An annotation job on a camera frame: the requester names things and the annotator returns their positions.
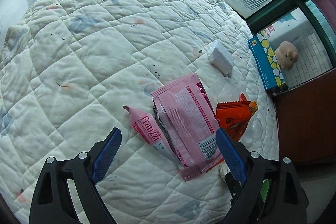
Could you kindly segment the orange snack wrapper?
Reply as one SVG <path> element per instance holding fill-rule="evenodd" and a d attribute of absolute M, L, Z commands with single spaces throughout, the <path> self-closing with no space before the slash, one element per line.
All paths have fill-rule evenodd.
<path fill-rule="evenodd" d="M 247 100 L 244 93 L 241 93 L 238 101 L 218 103 L 216 118 L 220 128 L 233 140 L 239 141 L 257 110 L 257 102 Z"/>

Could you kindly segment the small pink Franzzi wrapper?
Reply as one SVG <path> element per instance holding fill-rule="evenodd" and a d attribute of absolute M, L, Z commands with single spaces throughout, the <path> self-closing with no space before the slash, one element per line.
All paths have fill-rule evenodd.
<path fill-rule="evenodd" d="M 166 159 L 169 159 L 179 167 L 182 166 L 181 162 L 171 149 L 164 133 L 150 113 L 136 110 L 130 106 L 123 106 L 123 109 L 129 113 L 130 124 L 134 131 L 141 135 L 146 143 L 151 145 Z"/>

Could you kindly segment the large pink snack wrapper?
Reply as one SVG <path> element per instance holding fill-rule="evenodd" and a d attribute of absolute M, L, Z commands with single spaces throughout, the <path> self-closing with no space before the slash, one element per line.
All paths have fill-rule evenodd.
<path fill-rule="evenodd" d="M 182 179 L 191 180 L 223 161 L 217 147 L 219 123 L 196 73 L 151 93 L 156 119 L 169 134 Z"/>

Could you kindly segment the white tissue pack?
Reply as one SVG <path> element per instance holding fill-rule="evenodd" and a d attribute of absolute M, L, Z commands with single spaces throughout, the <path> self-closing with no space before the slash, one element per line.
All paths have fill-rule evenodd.
<path fill-rule="evenodd" d="M 221 73 L 224 75 L 231 73 L 234 67 L 234 58 L 220 40 L 215 40 L 209 43 L 207 57 L 209 62 L 220 70 Z"/>

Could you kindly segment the blue yellow tissue box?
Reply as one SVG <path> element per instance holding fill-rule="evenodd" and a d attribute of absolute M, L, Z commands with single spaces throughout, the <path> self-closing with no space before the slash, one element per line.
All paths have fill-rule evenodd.
<path fill-rule="evenodd" d="M 275 95 L 288 90 L 284 74 L 264 32 L 249 39 L 248 47 L 255 58 L 265 91 Z"/>

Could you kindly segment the white quilted mattress pad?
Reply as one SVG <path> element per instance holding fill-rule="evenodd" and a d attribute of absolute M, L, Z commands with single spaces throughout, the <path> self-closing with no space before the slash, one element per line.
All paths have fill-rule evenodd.
<path fill-rule="evenodd" d="M 155 88 L 196 73 L 212 101 L 240 93 L 258 104 L 245 145 L 279 158 L 276 111 L 223 0 L 36 0 L 1 50 L 1 194 L 21 223 L 45 160 L 72 159 L 117 127 L 122 145 L 97 189 L 118 223 L 215 223 L 230 208 L 225 164 L 185 182 L 131 128 L 123 106 L 151 112 Z M 224 75 L 207 57 L 220 40 Z"/>

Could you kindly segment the beige plush toy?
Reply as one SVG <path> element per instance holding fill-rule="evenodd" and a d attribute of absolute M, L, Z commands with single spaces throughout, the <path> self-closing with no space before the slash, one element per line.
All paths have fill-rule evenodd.
<path fill-rule="evenodd" d="M 287 71 L 298 61 L 298 50 L 291 42 L 282 42 L 274 53 L 280 67 Z"/>

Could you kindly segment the brown wooden wall panel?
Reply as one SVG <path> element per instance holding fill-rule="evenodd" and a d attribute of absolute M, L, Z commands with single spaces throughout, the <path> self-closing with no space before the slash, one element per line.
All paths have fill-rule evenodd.
<path fill-rule="evenodd" d="M 335 161 L 335 69 L 273 98 L 281 157 Z"/>

